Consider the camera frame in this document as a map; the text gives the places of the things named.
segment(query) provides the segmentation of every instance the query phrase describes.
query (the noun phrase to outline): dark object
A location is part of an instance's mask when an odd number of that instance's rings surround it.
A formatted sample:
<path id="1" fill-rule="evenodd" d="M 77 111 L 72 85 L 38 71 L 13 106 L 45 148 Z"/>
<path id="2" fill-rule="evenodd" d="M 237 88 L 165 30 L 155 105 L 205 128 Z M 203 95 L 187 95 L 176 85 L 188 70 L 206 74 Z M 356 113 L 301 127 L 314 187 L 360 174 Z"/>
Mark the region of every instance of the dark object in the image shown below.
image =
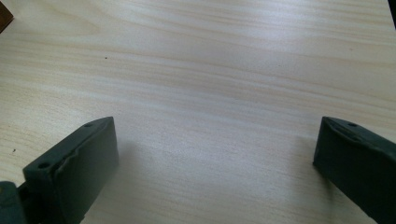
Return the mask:
<path id="1" fill-rule="evenodd" d="M 14 19 L 11 12 L 0 2 L 0 33 L 6 29 L 9 23 Z"/>
<path id="2" fill-rule="evenodd" d="M 396 223 L 396 145 L 361 126 L 324 117 L 314 165 L 378 223 Z"/>
<path id="3" fill-rule="evenodd" d="M 0 182 L 0 224 L 79 223 L 118 163 L 113 118 L 81 126 L 27 165 L 18 189 Z"/>
<path id="4" fill-rule="evenodd" d="M 388 0 L 388 2 L 389 2 L 390 14 L 392 15 L 393 18 L 393 25 L 395 26 L 396 29 L 396 0 Z"/>

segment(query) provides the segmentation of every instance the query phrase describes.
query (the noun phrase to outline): light wood surface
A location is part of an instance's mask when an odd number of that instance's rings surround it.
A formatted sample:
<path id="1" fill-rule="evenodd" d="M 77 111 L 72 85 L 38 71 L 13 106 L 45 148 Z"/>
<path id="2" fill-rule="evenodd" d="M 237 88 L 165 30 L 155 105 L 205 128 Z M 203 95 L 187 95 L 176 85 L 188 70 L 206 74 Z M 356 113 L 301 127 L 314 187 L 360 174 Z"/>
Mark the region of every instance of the light wood surface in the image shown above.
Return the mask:
<path id="1" fill-rule="evenodd" d="M 98 223 L 374 223 L 312 166 L 322 116 L 396 140 L 386 0 L 3 0 L 0 180 L 113 116 Z"/>

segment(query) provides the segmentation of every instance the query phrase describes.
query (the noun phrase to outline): tabletop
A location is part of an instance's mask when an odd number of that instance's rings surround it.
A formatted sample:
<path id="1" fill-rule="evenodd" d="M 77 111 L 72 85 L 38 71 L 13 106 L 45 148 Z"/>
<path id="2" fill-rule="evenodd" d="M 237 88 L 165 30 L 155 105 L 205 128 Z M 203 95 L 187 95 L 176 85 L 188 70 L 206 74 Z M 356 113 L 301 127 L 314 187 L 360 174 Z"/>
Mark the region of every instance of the tabletop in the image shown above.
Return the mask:
<path id="1" fill-rule="evenodd" d="M 374 223 L 312 165 L 323 116 L 396 140 L 386 0 L 3 0 L 0 179 L 113 116 L 82 223 Z"/>

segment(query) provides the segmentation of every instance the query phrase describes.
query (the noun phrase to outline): black plastic part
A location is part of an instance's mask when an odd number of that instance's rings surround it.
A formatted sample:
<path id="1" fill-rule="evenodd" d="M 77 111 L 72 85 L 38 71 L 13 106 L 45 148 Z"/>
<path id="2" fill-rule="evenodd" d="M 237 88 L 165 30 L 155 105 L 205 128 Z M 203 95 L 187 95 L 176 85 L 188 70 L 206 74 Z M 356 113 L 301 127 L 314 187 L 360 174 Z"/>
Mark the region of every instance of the black plastic part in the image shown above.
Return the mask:
<path id="1" fill-rule="evenodd" d="M 26 182 L 11 197 L 21 220 L 7 217 L 13 220 L 9 223 L 79 223 L 118 163 L 113 118 L 81 126 L 23 169 Z M 0 188 L 11 189 L 8 183 L 0 182 Z M 4 206 L 0 201 L 0 224 L 11 214 Z"/>
<path id="2" fill-rule="evenodd" d="M 18 190 L 14 183 L 0 183 L 0 223 L 26 224 Z"/>
<path id="3" fill-rule="evenodd" d="M 393 18 L 393 25 L 395 26 L 396 29 L 396 1 L 388 0 L 388 2 L 389 2 L 390 14 L 392 15 Z"/>
<path id="4" fill-rule="evenodd" d="M 314 165 L 377 223 L 396 223 L 396 145 L 361 126 L 324 117 Z"/>

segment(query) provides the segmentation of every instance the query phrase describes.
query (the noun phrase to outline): screw hole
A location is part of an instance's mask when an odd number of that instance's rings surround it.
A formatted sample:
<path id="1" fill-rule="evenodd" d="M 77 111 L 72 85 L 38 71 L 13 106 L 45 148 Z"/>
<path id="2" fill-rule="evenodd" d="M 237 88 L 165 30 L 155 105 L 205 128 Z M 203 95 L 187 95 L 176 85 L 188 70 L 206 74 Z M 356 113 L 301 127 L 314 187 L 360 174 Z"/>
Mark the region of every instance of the screw hole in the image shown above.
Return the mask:
<path id="1" fill-rule="evenodd" d="M 49 166 L 50 166 L 49 163 L 43 162 L 43 163 L 40 163 L 40 164 L 38 165 L 38 169 L 45 169 L 45 168 L 47 168 L 47 167 L 49 167 Z"/>

